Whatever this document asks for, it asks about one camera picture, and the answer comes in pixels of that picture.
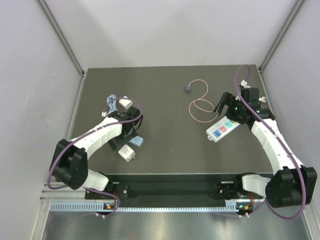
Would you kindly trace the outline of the white cube socket adapter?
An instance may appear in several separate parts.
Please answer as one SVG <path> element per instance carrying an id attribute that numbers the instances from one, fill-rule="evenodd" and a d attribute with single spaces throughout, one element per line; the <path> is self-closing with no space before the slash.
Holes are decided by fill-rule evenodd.
<path id="1" fill-rule="evenodd" d="M 118 154 L 124 159 L 127 163 L 135 158 L 135 151 L 127 144 L 125 144 L 120 150 L 118 150 Z"/>

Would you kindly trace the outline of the small white USB charger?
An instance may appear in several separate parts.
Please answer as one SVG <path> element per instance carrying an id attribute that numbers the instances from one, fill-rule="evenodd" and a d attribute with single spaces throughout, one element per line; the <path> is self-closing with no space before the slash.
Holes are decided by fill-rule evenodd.
<path id="1" fill-rule="evenodd" d="M 132 105 L 133 105 L 133 102 L 127 98 L 123 98 L 123 99 L 120 99 L 119 100 L 119 104 L 125 108 L 126 110 L 128 110 Z"/>

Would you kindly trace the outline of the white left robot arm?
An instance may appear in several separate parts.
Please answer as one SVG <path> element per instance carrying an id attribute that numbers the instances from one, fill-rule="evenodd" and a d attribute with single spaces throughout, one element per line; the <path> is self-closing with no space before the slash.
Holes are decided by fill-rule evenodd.
<path id="1" fill-rule="evenodd" d="M 136 107 L 125 112 L 115 110 L 83 135 L 72 140 L 61 139 L 56 144 L 47 181 L 54 177 L 72 190 L 93 189 L 102 198 L 109 198 L 114 191 L 112 182 L 104 174 L 90 170 L 88 160 L 105 144 L 116 150 L 117 145 L 136 137 L 135 126 L 142 118 L 141 110 Z"/>

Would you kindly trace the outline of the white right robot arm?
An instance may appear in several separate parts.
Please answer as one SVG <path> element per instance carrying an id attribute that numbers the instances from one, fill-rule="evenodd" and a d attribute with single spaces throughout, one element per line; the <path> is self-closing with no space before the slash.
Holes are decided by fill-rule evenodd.
<path id="1" fill-rule="evenodd" d="M 251 192 L 267 200 L 273 208 L 310 204 L 317 172 L 306 167 L 291 151 L 280 133 L 269 108 L 262 108 L 256 87 L 240 87 L 240 95 L 224 92 L 214 113 L 224 117 L 206 130 L 209 140 L 218 143 L 240 125 L 248 126 L 257 138 L 272 167 L 271 178 L 257 173 L 240 173 L 234 180 L 233 192 L 245 198 Z"/>

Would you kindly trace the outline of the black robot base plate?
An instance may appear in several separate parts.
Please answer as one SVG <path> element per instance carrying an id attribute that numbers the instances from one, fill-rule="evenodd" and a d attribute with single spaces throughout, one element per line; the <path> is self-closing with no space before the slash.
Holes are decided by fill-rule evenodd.
<path id="1" fill-rule="evenodd" d="M 234 173 L 111 174 L 108 193 L 121 207 L 222 207 L 228 200 L 251 203 L 257 194 L 237 193 Z"/>

